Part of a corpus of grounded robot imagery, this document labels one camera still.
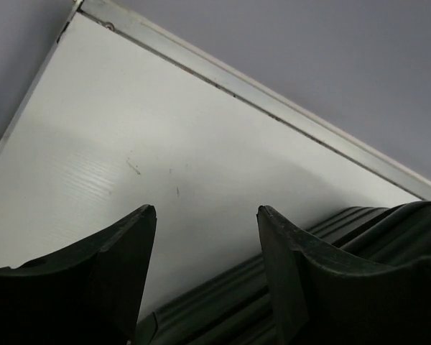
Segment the black hard-shell suitcase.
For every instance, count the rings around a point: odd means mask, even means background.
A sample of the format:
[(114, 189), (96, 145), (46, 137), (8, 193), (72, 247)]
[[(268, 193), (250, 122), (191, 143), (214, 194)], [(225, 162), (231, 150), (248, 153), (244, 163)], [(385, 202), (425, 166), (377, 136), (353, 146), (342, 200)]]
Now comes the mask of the black hard-shell suitcase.
[[(431, 205), (417, 201), (403, 205)], [(344, 221), (361, 225), (389, 208), (350, 207), (303, 229), (345, 231)], [(143, 318), (137, 344), (279, 344), (262, 251), (175, 298)]]

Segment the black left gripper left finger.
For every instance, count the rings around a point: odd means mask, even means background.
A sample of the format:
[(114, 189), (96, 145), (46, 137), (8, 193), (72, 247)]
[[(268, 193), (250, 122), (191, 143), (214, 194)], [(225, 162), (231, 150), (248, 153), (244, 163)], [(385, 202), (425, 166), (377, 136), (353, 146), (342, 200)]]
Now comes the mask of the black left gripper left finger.
[(151, 205), (17, 268), (0, 268), (0, 344), (133, 344), (154, 244)]

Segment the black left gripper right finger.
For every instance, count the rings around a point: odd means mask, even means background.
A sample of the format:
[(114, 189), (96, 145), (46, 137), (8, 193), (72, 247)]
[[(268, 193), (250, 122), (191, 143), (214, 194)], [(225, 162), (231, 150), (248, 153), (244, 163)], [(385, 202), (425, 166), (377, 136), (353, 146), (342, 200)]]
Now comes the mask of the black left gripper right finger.
[(431, 344), (431, 205), (401, 205), (340, 234), (257, 213), (279, 344)]

